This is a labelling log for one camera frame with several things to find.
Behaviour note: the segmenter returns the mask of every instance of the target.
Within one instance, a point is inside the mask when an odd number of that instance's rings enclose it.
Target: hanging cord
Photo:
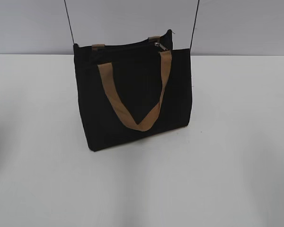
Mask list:
[[[200,0],[198,0],[197,9],[195,11],[195,22],[197,21],[197,15],[198,15],[198,10],[199,10],[199,3],[200,3]],[[193,45],[193,38],[194,38],[194,33],[195,33],[195,22],[194,22],[193,32],[191,34],[190,47],[189,47],[190,51],[191,51],[191,47]]]
[[[65,0],[64,0],[64,4],[65,4],[65,9],[66,9],[68,24],[70,25],[70,30],[71,30],[71,22],[70,22],[70,17],[68,16],[68,10],[67,10],[67,6],[66,6]],[[75,44],[75,42],[74,42],[74,36],[72,35],[72,30],[71,30],[71,38],[72,38],[72,43]]]

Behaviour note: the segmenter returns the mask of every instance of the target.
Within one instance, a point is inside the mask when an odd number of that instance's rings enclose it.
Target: white table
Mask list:
[[[0,55],[0,227],[284,227],[284,57],[192,57],[187,128],[88,150],[73,56]]]

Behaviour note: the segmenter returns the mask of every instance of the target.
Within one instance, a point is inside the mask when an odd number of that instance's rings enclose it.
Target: black tote bag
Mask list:
[[[73,50],[80,116],[90,150],[188,125],[190,49],[173,50],[171,30],[139,43],[74,44]]]

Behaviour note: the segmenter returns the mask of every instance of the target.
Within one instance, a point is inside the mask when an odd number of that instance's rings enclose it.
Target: tan strap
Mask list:
[[[113,76],[113,65],[112,63],[105,63],[98,65],[102,85],[104,92],[112,105],[115,113],[117,114],[120,121],[124,126],[130,129],[138,130],[138,131],[147,131],[149,130],[153,124],[156,122],[157,118],[160,114],[160,109],[163,101],[163,96],[165,92],[165,87],[169,79],[170,68],[171,68],[171,51],[160,52],[161,55],[161,80],[162,80],[162,91],[160,95],[159,102],[149,111],[149,113],[145,116],[145,118],[137,124],[129,111],[123,105],[120,100],[120,97],[117,93],[114,83]]]
[[[151,36],[148,37],[148,42],[160,42],[160,36]]]

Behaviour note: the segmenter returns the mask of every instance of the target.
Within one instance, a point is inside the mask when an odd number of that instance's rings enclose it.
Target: metal zipper pull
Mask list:
[[[163,46],[161,43],[155,42],[155,46],[161,47],[162,50],[167,51],[167,48]]]

